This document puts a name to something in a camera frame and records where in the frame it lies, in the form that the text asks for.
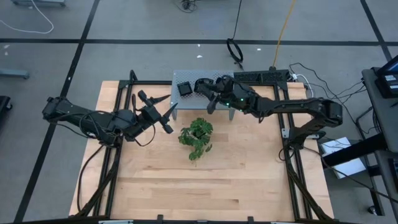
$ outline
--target green plant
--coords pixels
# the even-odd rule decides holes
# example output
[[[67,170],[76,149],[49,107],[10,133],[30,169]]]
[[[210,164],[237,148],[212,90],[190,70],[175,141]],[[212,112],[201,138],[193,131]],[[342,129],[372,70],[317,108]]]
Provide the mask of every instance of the green plant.
[[[207,146],[207,144],[210,142],[212,132],[213,125],[203,118],[197,118],[192,121],[189,128],[181,129],[181,135],[178,137],[180,143],[195,148],[195,150],[189,154],[189,159],[191,161],[199,159],[204,152],[210,151],[213,145],[210,144]]]

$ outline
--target metal stand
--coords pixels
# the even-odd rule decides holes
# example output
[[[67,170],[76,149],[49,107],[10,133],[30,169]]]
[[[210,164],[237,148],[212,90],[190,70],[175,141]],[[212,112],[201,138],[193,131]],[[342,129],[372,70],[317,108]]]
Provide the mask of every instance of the metal stand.
[[[350,161],[352,159],[358,158],[363,156],[365,160],[365,166],[366,170],[368,171],[368,174],[371,179],[372,183],[372,188],[374,190],[377,190],[376,183],[373,179],[375,175],[378,175],[380,172],[378,172],[378,167],[370,166],[369,165],[369,159],[368,159],[368,154],[374,153],[376,150],[385,150],[387,148],[386,141],[384,139],[383,134],[377,134],[375,136],[372,136],[370,138],[365,137],[362,127],[359,123],[359,120],[368,114],[371,110],[373,110],[373,107],[369,107],[365,112],[363,112],[358,118],[356,118],[355,125],[363,139],[363,141],[354,144],[350,147],[347,147],[345,149],[342,149],[338,152],[335,152],[333,154],[330,154],[329,156],[325,156],[325,162],[329,166],[335,166],[337,164],[341,164],[343,162]],[[384,215],[384,209],[382,207],[381,201],[380,201],[380,196],[373,191],[370,191],[372,201],[374,206],[370,206],[368,208],[368,212],[375,214],[375,215]]]
[[[29,72],[25,70],[0,68],[0,77],[29,78]]]
[[[32,5],[32,1],[30,0],[11,0],[15,5],[25,4]],[[44,4],[59,4],[62,7],[65,7],[65,0],[34,0],[36,4],[44,3]]]

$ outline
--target black cable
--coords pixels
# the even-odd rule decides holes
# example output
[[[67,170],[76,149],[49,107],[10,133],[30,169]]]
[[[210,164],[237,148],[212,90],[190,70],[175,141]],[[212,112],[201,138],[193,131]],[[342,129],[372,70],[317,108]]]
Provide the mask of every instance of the black cable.
[[[77,134],[77,135],[79,135],[79,136],[81,136],[81,137],[83,137],[83,138],[87,138],[87,136],[84,136],[84,135],[78,133],[77,131],[73,130],[71,127],[68,127],[68,126],[66,126],[66,125],[64,125],[64,124],[58,124],[58,123],[53,123],[53,122],[50,122],[50,124],[55,124],[55,125],[58,125],[58,126],[67,128],[67,129],[69,129],[71,132],[73,132],[73,133],[75,133],[75,134]]]
[[[369,186],[367,186],[366,184],[363,184],[363,183],[357,181],[356,179],[354,179],[354,178],[348,176],[347,174],[345,174],[345,173],[343,173],[343,172],[341,172],[341,171],[339,171],[339,170],[337,170],[337,169],[335,169],[335,168],[329,166],[329,165],[325,162],[325,159],[323,158],[323,156],[322,156],[318,151],[313,150],[313,149],[309,149],[309,148],[307,148],[307,147],[304,147],[304,149],[307,149],[307,150],[309,150],[309,151],[312,151],[312,152],[315,153],[315,154],[318,154],[318,155],[321,157],[321,160],[322,160],[323,164],[324,164],[327,168],[334,170],[335,172],[337,172],[337,173],[339,173],[339,174],[341,174],[341,175],[343,175],[343,176],[349,178],[350,180],[356,182],[356,183],[359,184],[359,185],[362,185],[363,187],[366,187],[366,188],[369,189],[370,191],[372,191],[372,192],[374,192],[374,193],[376,193],[376,194],[378,194],[378,195],[380,195],[380,196],[383,196],[383,197],[388,198],[389,200],[391,200],[391,201],[393,201],[393,202],[395,202],[395,203],[398,203],[398,200],[396,200],[396,199],[394,199],[394,198],[392,198],[392,197],[390,197],[390,196],[388,196],[388,195],[385,195],[385,194],[383,194],[383,193],[381,193],[381,192],[378,192],[377,190],[374,190],[372,187],[369,187]]]
[[[359,85],[359,84],[361,84],[361,83],[362,83],[362,80],[359,81],[359,82],[357,82],[357,83],[355,83],[353,86],[349,87],[348,89],[343,90],[342,92],[338,93],[337,95],[340,96],[340,94],[342,94],[342,93],[344,93],[345,91],[348,91],[348,90],[354,88],[354,86]]]
[[[356,90],[354,93],[350,93],[350,94],[347,94],[347,95],[344,95],[344,96],[339,96],[339,97],[336,98],[335,96],[333,96],[333,97],[328,96],[328,93],[327,93],[327,91],[325,90],[325,88],[324,88],[323,86],[317,85],[317,84],[314,84],[314,83],[308,83],[308,84],[311,85],[311,86],[320,87],[320,88],[325,92],[326,97],[327,97],[328,99],[330,99],[330,100],[341,99],[341,98],[344,98],[344,97],[347,97],[347,96],[351,96],[351,95],[354,95],[354,94],[357,94],[357,93],[362,93],[362,92],[366,91],[366,90],[362,90],[362,88],[364,87],[364,86],[362,86],[359,90]]]
[[[104,147],[104,146],[100,146],[100,147],[87,159],[87,161],[85,162],[85,164],[84,164],[83,167],[81,168],[80,175],[79,175],[79,181],[78,181],[78,183],[77,183],[77,210],[78,210],[79,212],[81,211],[81,208],[80,208],[80,192],[81,192],[81,189],[80,189],[80,188],[81,188],[81,178],[83,177],[83,172],[85,171],[86,166],[87,166],[87,164],[89,163],[89,161],[91,161],[92,158],[94,158],[95,155],[97,155],[103,147]]]
[[[156,129],[155,129],[155,125],[152,125],[152,127],[154,127],[154,135],[152,136],[152,139],[151,139],[147,144],[145,144],[145,145],[142,145],[142,144],[141,144],[140,142],[138,142],[137,139],[136,139],[136,143],[137,143],[139,146],[141,146],[141,147],[147,146],[147,145],[149,145],[149,144],[154,140],[155,134],[156,134]]]
[[[241,5],[242,5],[242,0],[239,2],[238,15],[236,16],[235,30],[234,30],[234,35],[232,36],[232,39],[235,38],[236,28],[237,28],[237,26],[238,26],[239,15],[240,15],[240,13],[241,13]]]
[[[85,113],[85,114],[83,114],[83,113],[65,114],[65,115],[59,116],[59,117],[57,117],[57,118],[51,119],[51,120],[49,120],[49,122],[52,123],[52,124],[56,124],[57,121],[60,121],[60,120],[63,119],[63,118],[66,118],[66,117],[69,117],[69,116],[75,116],[75,115],[82,115],[82,117],[79,119],[79,128],[80,128],[80,131],[83,133],[83,135],[84,135],[85,138],[97,139],[98,136],[100,135],[100,129],[101,129],[105,134],[107,134],[108,136],[112,135],[112,134],[110,134],[110,133],[107,133],[106,130],[104,129],[104,127],[101,127],[101,126],[94,120],[94,118],[92,117],[92,114],[94,114],[94,113],[108,114],[108,115],[113,116],[114,118],[119,118],[119,119],[121,119],[121,120],[123,120],[123,121],[125,121],[125,122],[127,122],[127,123],[129,123],[129,124],[132,125],[131,121],[128,121],[128,120],[126,120],[126,119],[124,119],[124,118],[122,118],[122,117],[116,115],[115,113],[110,113],[110,112],[101,111],[101,110],[90,111],[90,112]],[[82,121],[83,121],[86,117],[88,117],[88,118],[91,120],[91,122],[93,122],[93,125],[94,125],[95,130],[96,130],[96,133],[93,133],[93,134],[96,134],[96,136],[90,135],[89,132],[83,128],[83,126],[82,126]],[[70,129],[69,127],[67,127],[67,126],[65,126],[65,125],[63,125],[63,124],[57,124],[57,125],[66,127],[66,128],[68,128],[69,130],[73,131],[75,134],[78,134],[79,136],[83,136],[83,135],[77,133],[76,131]]]
[[[181,3],[182,8],[178,6],[177,1]],[[176,0],[174,4],[180,11],[185,13],[192,13],[198,9],[197,0]]]
[[[324,81],[323,79],[321,79],[321,78],[318,76],[318,74],[316,73],[316,71],[314,71],[314,69],[307,68],[306,66],[302,65],[300,62],[297,62],[297,63],[293,63],[293,64],[290,64],[290,65],[289,65],[289,68],[291,69],[291,71],[292,71],[293,73],[295,73],[295,72],[293,71],[293,68],[292,68],[293,65],[300,65],[301,67],[303,67],[303,68],[305,68],[305,69],[307,69],[307,70],[313,72],[313,73],[315,74],[315,76],[316,76],[320,81],[322,81],[323,83],[325,83],[326,89],[327,89],[331,94],[333,94],[333,95],[336,97],[336,99],[341,103],[341,105],[344,106],[344,108],[346,109],[346,111],[347,111],[347,113],[348,113],[349,118],[350,118],[350,119],[352,120],[352,122],[355,124],[355,120],[354,120],[353,116],[351,115],[351,113],[349,112],[347,106],[337,97],[337,95],[336,95],[335,93],[333,93],[333,92],[330,90],[330,88],[329,88],[329,86],[328,86],[328,83],[327,83],[326,81]]]
[[[229,54],[231,54],[232,58],[235,61],[235,64],[238,64],[240,69],[243,70],[242,62],[243,62],[243,53],[239,45],[234,41],[235,34],[236,34],[236,28],[238,26],[238,21],[239,21],[239,15],[241,13],[241,5],[242,5],[242,0],[239,2],[239,8],[238,8],[238,15],[236,16],[236,21],[235,21],[235,30],[234,30],[234,35],[232,38],[226,39],[226,46],[228,48]],[[239,57],[236,56],[236,54],[232,51],[231,44],[233,44],[238,51]]]
[[[374,112],[374,110],[373,110],[372,120],[373,120],[373,126],[376,128],[376,132],[380,134],[381,133],[380,124],[379,121],[377,120],[376,112]]]
[[[282,157],[280,156],[280,153],[285,149],[285,147],[283,147],[279,152],[278,152],[278,157],[281,161],[286,161],[286,159],[282,159]],[[290,160],[294,154],[296,153],[296,149],[293,149],[293,152],[291,153],[291,155],[289,156],[289,158],[287,158],[287,160]]]

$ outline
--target wooden table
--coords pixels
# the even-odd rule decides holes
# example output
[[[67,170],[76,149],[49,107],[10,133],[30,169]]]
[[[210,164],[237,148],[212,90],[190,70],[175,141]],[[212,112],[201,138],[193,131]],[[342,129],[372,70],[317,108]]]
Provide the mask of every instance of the wooden table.
[[[113,109],[117,87],[118,82],[102,83],[97,110]],[[135,94],[144,90],[148,96],[159,97],[170,94],[170,87],[135,85],[132,89]],[[288,87],[290,99],[306,97],[302,83],[288,83]],[[272,87],[254,89],[261,96],[274,98]],[[165,100],[156,107],[163,114],[169,105],[170,100]],[[138,100],[138,108],[140,106],[142,102]],[[172,134],[166,134],[157,123],[155,139],[148,146],[139,147],[135,142],[125,141],[111,218],[154,220],[162,214],[165,220],[245,221],[253,216],[255,221],[294,221],[285,164],[278,159],[282,141],[277,115],[258,124],[258,119],[238,112],[230,121],[227,113],[179,111],[177,120],[169,123],[174,129]],[[213,149],[200,160],[191,162],[188,160],[191,148],[179,144],[177,137],[179,131],[197,117],[213,124]],[[310,119],[308,114],[294,114],[296,126]],[[288,127],[287,116],[284,121]],[[150,128],[138,140],[145,143],[152,135]],[[315,140],[306,140],[305,146],[318,150]],[[96,140],[88,140],[83,163],[97,148]],[[82,205],[98,186],[103,157],[104,150],[87,165],[83,174]],[[301,157],[308,191],[325,213],[333,217],[319,156],[301,150]],[[104,213],[107,194],[105,190],[100,214]],[[300,216],[305,217],[301,194],[297,194],[297,198]],[[75,193],[70,214],[76,212]]]

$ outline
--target black stand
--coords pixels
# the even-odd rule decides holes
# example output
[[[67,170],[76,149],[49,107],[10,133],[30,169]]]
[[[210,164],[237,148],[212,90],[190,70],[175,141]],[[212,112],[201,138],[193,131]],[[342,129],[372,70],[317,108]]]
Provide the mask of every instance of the black stand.
[[[382,133],[366,139],[365,135],[362,131],[361,125],[359,123],[359,120],[372,110],[373,110],[373,107],[372,106],[369,107],[365,112],[363,112],[360,116],[358,116],[358,118],[356,119],[356,122],[355,122],[355,125],[356,125],[363,141],[361,141],[357,144],[354,144],[350,147],[347,147],[345,149],[339,150],[338,152],[335,152],[328,156],[325,156],[324,160],[325,160],[326,164],[328,164],[329,166],[335,166],[335,165],[342,164],[344,162],[348,162],[352,159],[356,159],[356,158],[363,156],[364,160],[365,160],[365,167],[366,167],[368,174],[370,176],[370,179],[371,179],[371,184],[372,184],[371,187],[374,190],[377,190],[376,183],[375,183],[373,177],[376,175],[380,175],[380,170],[379,170],[378,166],[370,166],[369,165],[368,154],[374,153],[378,150],[382,150],[382,151],[386,150],[387,149],[386,140],[384,139],[384,136]],[[371,190],[369,192],[371,194],[374,206],[369,207],[368,211],[371,213],[375,213],[375,215],[383,215],[384,216],[385,214],[384,214],[384,209],[382,207],[382,203],[380,200],[380,196]]]

